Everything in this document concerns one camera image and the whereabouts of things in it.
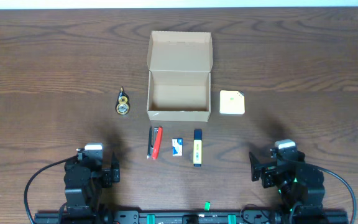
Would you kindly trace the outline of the yellow blue highlighter marker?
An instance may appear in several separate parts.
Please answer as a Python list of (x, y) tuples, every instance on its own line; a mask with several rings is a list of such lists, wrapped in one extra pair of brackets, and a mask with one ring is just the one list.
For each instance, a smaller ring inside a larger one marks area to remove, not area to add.
[(194, 130), (193, 140), (193, 165), (201, 167), (202, 165), (202, 130)]

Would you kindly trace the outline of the yellow sticky note pad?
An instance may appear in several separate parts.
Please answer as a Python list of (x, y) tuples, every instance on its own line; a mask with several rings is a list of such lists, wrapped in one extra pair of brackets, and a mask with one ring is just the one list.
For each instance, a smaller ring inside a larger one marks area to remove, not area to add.
[(244, 114), (245, 96), (238, 90), (221, 90), (219, 93), (219, 112), (221, 114)]

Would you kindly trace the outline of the black yellow correction tape dispenser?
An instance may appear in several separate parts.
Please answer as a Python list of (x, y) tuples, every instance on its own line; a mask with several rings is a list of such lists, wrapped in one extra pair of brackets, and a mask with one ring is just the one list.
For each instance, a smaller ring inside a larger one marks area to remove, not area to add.
[(116, 101), (116, 112), (119, 115), (125, 115), (128, 114), (129, 110), (129, 96), (125, 93), (124, 88), (121, 87)]

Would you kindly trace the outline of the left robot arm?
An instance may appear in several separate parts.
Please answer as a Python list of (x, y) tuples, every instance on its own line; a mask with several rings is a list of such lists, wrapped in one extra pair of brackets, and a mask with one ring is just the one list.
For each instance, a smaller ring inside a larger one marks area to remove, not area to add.
[(104, 168), (102, 150), (80, 149), (76, 159), (65, 163), (65, 197), (69, 216), (97, 217), (102, 189), (119, 181), (120, 165), (115, 156), (111, 156), (110, 168)]

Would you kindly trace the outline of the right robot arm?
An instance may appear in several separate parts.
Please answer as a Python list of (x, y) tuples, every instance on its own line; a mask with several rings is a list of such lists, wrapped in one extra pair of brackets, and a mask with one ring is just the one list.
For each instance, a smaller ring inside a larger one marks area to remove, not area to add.
[(285, 210), (299, 216), (318, 216), (323, 209), (324, 175), (305, 163), (305, 154), (294, 149), (271, 149), (274, 161), (261, 163), (249, 153), (252, 181), (262, 187), (276, 187)]

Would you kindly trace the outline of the blue white staples box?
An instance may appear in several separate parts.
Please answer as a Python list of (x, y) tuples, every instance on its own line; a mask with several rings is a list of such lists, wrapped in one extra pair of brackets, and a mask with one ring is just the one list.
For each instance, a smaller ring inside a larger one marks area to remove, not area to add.
[(183, 154), (183, 139), (173, 138), (172, 139), (172, 156), (182, 156)]

